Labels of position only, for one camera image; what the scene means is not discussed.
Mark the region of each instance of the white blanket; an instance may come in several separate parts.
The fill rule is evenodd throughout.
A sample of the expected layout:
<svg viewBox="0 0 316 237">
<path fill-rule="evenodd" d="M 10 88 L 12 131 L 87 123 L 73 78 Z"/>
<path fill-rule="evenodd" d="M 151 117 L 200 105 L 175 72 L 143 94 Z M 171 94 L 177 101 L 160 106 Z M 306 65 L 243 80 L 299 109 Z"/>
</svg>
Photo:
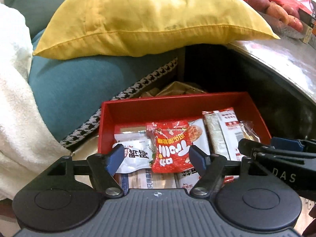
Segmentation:
<svg viewBox="0 0 316 237">
<path fill-rule="evenodd" d="M 33 47 L 24 17 L 0 4 L 0 199 L 14 195 L 59 157 L 27 78 Z"/>
</svg>

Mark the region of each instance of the red candy bag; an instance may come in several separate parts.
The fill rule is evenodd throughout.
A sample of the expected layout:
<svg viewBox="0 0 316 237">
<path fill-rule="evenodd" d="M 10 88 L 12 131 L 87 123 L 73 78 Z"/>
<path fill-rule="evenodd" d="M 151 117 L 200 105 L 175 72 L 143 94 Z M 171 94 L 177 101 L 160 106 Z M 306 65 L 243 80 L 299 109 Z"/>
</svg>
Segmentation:
<svg viewBox="0 0 316 237">
<path fill-rule="evenodd" d="M 156 157 L 154 173 L 180 173 L 193 168 L 189 159 L 189 124 L 186 121 L 152 123 L 147 127 L 154 135 Z"/>
</svg>

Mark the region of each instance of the houndstooth cushion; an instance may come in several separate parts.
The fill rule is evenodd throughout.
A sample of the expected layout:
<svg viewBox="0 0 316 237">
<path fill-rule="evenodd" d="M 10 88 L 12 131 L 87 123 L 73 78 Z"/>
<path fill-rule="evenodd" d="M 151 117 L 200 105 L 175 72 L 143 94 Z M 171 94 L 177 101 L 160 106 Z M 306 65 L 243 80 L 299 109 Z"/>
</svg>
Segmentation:
<svg viewBox="0 0 316 237">
<path fill-rule="evenodd" d="M 133 86 L 127 88 L 126 90 L 120 92 L 117 96 L 113 97 L 111 100 L 122 100 L 133 97 L 135 94 L 139 93 L 146 86 L 155 82 L 157 79 L 173 71 L 178 64 L 178 58 L 173 59 L 164 66 L 156 69 L 151 74 L 145 76 L 140 81 L 136 82 Z M 77 142 L 83 140 L 88 134 L 92 133 L 99 127 L 101 116 L 101 109 L 98 109 L 87 122 L 76 129 L 72 134 L 63 139 L 60 144 L 64 147 L 70 147 Z"/>
</svg>

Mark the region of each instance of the metal screw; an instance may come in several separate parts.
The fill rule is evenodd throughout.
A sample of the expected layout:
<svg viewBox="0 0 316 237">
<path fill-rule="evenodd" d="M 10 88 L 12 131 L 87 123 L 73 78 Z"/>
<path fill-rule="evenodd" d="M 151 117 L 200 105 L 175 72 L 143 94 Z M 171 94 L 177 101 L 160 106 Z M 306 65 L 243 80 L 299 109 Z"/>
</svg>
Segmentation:
<svg viewBox="0 0 316 237">
<path fill-rule="evenodd" d="M 207 195 L 208 191 L 204 187 L 196 187 L 192 189 L 192 193 L 194 193 L 197 196 L 204 196 Z"/>
<path fill-rule="evenodd" d="M 109 196 L 117 196 L 121 193 L 121 190 L 116 187 L 110 187 L 105 190 L 105 193 Z"/>
</svg>

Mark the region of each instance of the yellow pillow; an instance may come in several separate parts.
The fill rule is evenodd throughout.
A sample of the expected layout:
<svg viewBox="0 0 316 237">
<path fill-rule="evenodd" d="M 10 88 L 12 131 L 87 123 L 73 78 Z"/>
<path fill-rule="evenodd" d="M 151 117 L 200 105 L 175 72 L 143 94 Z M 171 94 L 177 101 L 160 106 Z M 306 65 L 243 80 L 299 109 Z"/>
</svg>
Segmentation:
<svg viewBox="0 0 316 237">
<path fill-rule="evenodd" d="M 197 43 L 278 38 L 243 0 L 65 0 L 34 55 L 139 57 Z"/>
</svg>

